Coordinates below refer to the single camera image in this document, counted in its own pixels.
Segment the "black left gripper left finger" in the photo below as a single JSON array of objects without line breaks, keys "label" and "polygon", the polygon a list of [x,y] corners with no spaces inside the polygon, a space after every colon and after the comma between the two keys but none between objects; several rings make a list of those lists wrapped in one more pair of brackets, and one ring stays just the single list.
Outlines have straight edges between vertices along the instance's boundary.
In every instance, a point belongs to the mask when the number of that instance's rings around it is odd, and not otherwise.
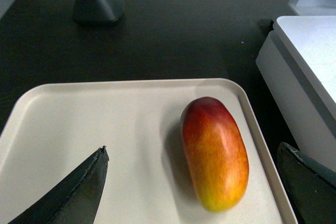
[{"label": "black left gripper left finger", "polygon": [[94,223],[109,156],[103,146],[10,223]]}]

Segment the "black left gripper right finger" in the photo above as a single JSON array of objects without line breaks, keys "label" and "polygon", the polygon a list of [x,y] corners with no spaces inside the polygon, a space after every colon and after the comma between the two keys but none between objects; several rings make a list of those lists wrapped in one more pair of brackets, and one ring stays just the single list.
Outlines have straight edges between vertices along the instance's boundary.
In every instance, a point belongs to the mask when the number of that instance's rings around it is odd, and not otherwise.
[{"label": "black left gripper right finger", "polygon": [[335,223],[335,172],[287,143],[280,143],[277,166],[299,219]]}]

